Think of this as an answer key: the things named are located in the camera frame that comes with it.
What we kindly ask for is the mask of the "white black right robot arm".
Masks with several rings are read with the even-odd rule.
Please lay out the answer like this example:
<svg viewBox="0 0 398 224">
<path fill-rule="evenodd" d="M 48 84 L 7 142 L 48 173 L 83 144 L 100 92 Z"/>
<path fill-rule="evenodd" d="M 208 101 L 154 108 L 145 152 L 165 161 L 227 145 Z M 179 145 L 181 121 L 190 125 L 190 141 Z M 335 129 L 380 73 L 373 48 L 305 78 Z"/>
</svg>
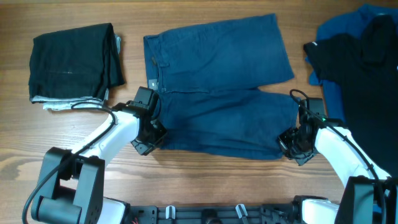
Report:
<svg viewBox="0 0 398 224">
<path fill-rule="evenodd" d="M 284 156 L 302 166 L 323 155 L 345 191 L 339 204 L 326 198 L 296 196 L 283 214 L 288 223 L 397 223 L 397 179 L 373 162 L 348 128 L 310 111 L 310 98 L 298 104 L 300 127 L 278 137 Z"/>
</svg>

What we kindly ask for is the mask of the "blue denim shorts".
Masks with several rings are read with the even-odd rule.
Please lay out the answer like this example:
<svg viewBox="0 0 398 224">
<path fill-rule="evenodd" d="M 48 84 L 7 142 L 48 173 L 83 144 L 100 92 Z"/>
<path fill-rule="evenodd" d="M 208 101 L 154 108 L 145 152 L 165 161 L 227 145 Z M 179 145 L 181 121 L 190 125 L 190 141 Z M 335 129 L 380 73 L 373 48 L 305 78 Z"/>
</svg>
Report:
<svg viewBox="0 0 398 224">
<path fill-rule="evenodd" d="M 275 14 L 171 29 L 143 44 L 167 130 L 163 149 L 282 157 L 277 139 L 296 124 L 298 106 L 261 90 L 294 77 Z"/>
</svg>

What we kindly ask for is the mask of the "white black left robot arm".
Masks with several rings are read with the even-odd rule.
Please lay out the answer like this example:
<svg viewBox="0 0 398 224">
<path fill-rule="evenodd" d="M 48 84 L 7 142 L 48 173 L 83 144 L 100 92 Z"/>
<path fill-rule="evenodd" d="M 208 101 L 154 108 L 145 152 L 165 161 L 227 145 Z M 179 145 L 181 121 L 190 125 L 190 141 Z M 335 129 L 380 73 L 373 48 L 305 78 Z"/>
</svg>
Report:
<svg viewBox="0 0 398 224">
<path fill-rule="evenodd" d="M 46 152 L 37 186 L 23 208 L 23 223 L 28 217 L 43 223 L 137 223 L 128 203 L 104 197 L 104 172 L 128 143 L 142 156 L 159 147 L 167 133 L 157 119 L 159 94 L 139 87 L 133 100 L 112 108 L 78 102 L 72 109 L 109 116 L 76 148 Z"/>
</svg>

